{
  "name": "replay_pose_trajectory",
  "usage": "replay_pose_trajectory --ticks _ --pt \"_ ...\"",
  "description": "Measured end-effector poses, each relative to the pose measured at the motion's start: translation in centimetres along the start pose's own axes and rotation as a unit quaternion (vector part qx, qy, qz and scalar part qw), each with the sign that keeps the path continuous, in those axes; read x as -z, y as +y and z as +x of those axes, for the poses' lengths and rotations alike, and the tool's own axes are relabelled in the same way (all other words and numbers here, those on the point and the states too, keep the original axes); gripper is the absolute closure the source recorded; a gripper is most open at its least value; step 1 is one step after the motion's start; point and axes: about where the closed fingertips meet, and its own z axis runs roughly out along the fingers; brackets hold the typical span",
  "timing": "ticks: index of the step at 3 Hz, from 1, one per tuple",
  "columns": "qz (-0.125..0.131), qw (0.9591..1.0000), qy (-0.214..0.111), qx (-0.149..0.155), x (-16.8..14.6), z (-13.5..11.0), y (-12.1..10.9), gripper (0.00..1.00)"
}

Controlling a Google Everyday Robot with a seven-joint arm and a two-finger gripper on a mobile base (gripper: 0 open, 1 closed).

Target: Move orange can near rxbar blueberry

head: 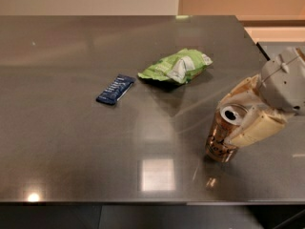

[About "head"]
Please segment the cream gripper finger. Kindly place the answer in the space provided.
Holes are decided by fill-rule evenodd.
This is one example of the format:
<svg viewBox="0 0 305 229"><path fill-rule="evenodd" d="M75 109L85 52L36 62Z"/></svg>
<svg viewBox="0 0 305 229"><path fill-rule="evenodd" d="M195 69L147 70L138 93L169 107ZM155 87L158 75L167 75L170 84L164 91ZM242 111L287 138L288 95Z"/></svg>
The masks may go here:
<svg viewBox="0 0 305 229"><path fill-rule="evenodd" d="M269 106L261 98L257 84L257 74L243 79L219 101L217 108L227 105L238 105L247 110L250 110L252 107L258 107L262 110L268 109Z"/></svg>
<svg viewBox="0 0 305 229"><path fill-rule="evenodd" d="M241 125L225 138L225 142L237 148L246 147L277 134L287 122L287 116L277 109L253 106Z"/></svg>

